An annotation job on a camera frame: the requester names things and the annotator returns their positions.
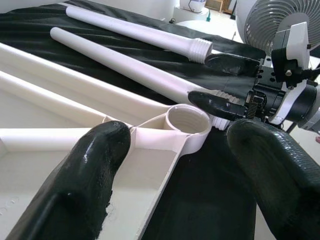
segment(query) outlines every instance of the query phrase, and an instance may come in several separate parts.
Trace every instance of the electric fan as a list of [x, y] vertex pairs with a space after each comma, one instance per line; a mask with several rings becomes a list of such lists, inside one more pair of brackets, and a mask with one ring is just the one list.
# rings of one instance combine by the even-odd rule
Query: electric fan
[[238, 0], [237, 27], [243, 42], [271, 55], [276, 33], [307, 22], [311, 49], [320, 43], [319, 0]]

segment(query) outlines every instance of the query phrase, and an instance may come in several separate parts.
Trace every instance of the black cloth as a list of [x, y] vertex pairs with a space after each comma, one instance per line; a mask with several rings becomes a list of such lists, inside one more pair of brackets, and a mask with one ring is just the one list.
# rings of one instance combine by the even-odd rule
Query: black cloth
[[[177, 35], [203, 38], [224, 53], [253, 60], [265, 57], [262, 51], [248, 45], [136, 13], [84, 0], [67, 3]], [[0, 42], [168, 105], [174, 102], [52, 40], [50, 29], [60, 27], [203, 87], [224, 90], [242, 99], [253, 85], [254, 78], [249, 74], [228, 74], [214, 67], [214, 62], [189, 62], [184, 56], [69, 18], [65, 9], [51, 4], [0, 14]], [[228, 68], [232, 63], [227, 58]], [[252, 240], [255, 212], [254, 196], [229, 151], [225, 133], [212, 129], [201, 150], [178, 161], [143, 240]]]

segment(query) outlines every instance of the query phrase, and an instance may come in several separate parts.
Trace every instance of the white tube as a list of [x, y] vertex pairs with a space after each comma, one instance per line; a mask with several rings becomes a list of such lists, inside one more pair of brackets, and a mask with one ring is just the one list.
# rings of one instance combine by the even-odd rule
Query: white tube
[[[50, 35], [54, 40], [67, 47], [82, 53], [179, 104], [192, 104], [188, 99], [188, 93], [191, 91], [221, 95], [223, 98], [230, 99], [233, 103], [238, 101], [237, 98], [224, 92], [206, 89], [58, 27], [52, 28]], [[219, 117], [214, 117], [213, 122], [213, 126], [220, 130], [224, 130], [229, 124], [229, 121]]]
[[204, 64], [211, 54], [213, 43], [201, 38], [188, 38], [151, 27], [127, 22], [114, 17], [68, 6], [65, 10], [68, 17], [91, 24], [132, 39], [136, 39], [159, 48], [186, 56], [190, 61]]

